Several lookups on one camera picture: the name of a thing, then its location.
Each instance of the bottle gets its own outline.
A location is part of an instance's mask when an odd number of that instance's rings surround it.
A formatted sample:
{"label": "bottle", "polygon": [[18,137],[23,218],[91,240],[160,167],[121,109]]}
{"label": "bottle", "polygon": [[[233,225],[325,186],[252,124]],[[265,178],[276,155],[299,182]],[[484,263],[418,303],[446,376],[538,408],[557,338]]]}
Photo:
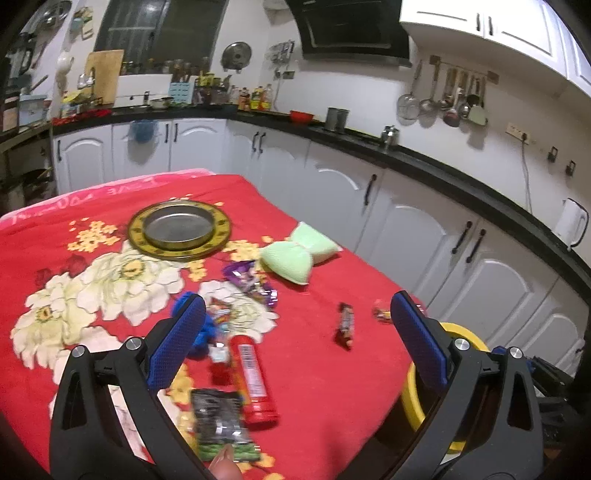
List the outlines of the bottle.
{"label": "bottle", "polygon": [[244,87],[240,91],[240,97],[238,100],[238,109],[248,111],[251,109],[251,94],[248,92],[248,88]]}
{"label": "bottle", "polygon": [[263,90],[260,110],[269,111],[271,110],[271,104],[273,103],[273,86],[267,83],[267,86]]}
{"label": "bottle", "polygon": [[232,105],[238,105],[239,99],[240,99],[240,89],[236,85],[232,85],[232,87],[230,88],[229,102]]}
{"label": "bottle", "polygon": [[255,88],[251,95],[251,110],[258,110],[259,105],[261,104],[261,97],[262,97],[262,86],[259,85],[259,88]]}

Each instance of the gold plate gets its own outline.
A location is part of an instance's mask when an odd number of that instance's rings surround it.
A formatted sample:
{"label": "gold plate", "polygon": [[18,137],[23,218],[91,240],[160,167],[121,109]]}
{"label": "gold plate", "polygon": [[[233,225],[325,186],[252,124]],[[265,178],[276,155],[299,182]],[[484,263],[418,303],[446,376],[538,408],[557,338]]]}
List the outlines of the gold plate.
{"label": "gold plate", "polygon": [[[144,221],[157,210],[170,206],[194,206],[206,210],[213,217],[213,236],[205,244],[187,250],[164,250],[151,244],[145,236]],[[136,213],[127,227],[127,236],[135,249],[151,257],[162,260],[192,261],[221,249],[230,238],[232,224],[228,216],[219,208],[192,200],[168,200],[150,205]]]}

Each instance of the metal pot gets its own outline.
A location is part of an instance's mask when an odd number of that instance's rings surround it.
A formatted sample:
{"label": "metal pot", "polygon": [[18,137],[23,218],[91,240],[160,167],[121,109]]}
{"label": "metal pot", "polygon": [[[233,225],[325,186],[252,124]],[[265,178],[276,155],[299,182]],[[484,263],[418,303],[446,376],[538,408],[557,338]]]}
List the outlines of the metal pot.
{"label": "metal pot", "polygon": [[344,108],[330,107],[326,113],[326,122],[324,122],[324,129],[330,132],[345,133],[345,125],[349,111]]}

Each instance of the white flower print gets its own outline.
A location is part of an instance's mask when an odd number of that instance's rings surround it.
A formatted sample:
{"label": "white flower print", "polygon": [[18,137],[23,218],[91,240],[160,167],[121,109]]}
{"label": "white flower print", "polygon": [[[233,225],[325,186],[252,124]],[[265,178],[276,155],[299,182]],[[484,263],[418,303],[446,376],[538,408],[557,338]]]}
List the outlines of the white flower print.
{"label": "white flower print", "polygon": [[[103,352],[107,350],[116,350],[122,343],[117,340],[117,337],[110,335],[103,327],[86,327],[82,329],[80,334],[80,344],[85,345],[91,352]],[[64,373],[68,357],[70,356],[70,350],[62,350],[57,355],[56,365],[53,371],[53,382],[56,385],[60,384],[61,376]],[[134,421],[131,418],[129,409],[125,403],[123,393],[120,387],[109,385],[109,391],[111,393],[111,399],[113,400],[113,406],[117,413],[117,418],[123,428],[125,437],[129,442],[135,456],[140,457],[143,460],[147,460],[144,453],[144,442],[139,436],[138,429],[135,427]],[[49,418],[53,416],[53,408],[56,403],[56,395],[49,403]],[[166,396],[166,390],[160,390],[158,392],[158,399],[162,403],[164,409],[170,416],[170,419],[176,424],[180,409]]]}
{"label": "white flower print", "polygon": [[228,281],[212,280],[201,283],[199,294],[206,304],[209,304],[212,298],[232,304],[231,335],[248,335],[260,343],[262,334],[277,326],[275,320],[279,315],[269,312],[264,305],[243,294]]}
{"label": "white flower print", "polygon": [[35,357],[39,366],[53,368],[64,345],[78,343],[81,329],[95,321],[94,313],[76,304],[82,287],[78,277],[64,273],[29,295],[25,306],[31,310],[20,316],[10,332],[14,353],[27,368],[33,368]]}
{"label": "white flower print", "polygon": [[131,325],[138,326],[150,313],[162,310],[171,293],[183,289],[183,267],[142,255],[125,241],[121,253],[101,255],[79,275],[84,288],[77,304],[87,312],[100,309],[106,321],[123,312]]}

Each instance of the window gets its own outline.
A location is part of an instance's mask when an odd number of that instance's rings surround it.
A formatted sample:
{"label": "window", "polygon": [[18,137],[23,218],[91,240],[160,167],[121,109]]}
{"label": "window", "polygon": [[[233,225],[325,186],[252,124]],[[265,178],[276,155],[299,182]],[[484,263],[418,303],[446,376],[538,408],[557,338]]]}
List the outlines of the window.
{"label": "window", "polygon": [[111,0],[95,51],[125,50],[123,61],[146,66],[210,57],[227,0]]}

